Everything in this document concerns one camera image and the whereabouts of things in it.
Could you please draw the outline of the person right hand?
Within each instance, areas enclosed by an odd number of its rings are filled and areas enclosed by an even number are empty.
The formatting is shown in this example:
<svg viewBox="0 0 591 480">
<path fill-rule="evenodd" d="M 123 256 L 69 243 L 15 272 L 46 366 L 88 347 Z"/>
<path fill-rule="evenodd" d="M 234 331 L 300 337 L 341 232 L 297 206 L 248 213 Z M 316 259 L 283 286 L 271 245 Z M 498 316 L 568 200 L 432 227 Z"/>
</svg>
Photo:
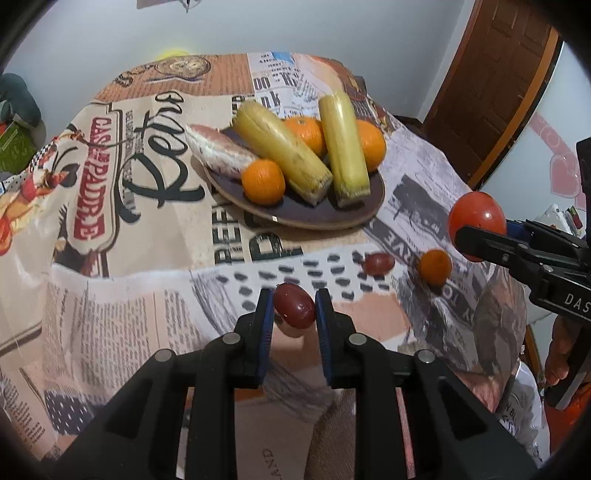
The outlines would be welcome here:
<svg viewBox="0 0 591 480">
<path fill-rule="evenodd" d="M 564 380 L 569 372 L 568 358 L 578 338 L 580 324 L 558 316 L 553 325 L 552 340 L 545 363 L 545 378 L 550 386 Z"/>
</svg>

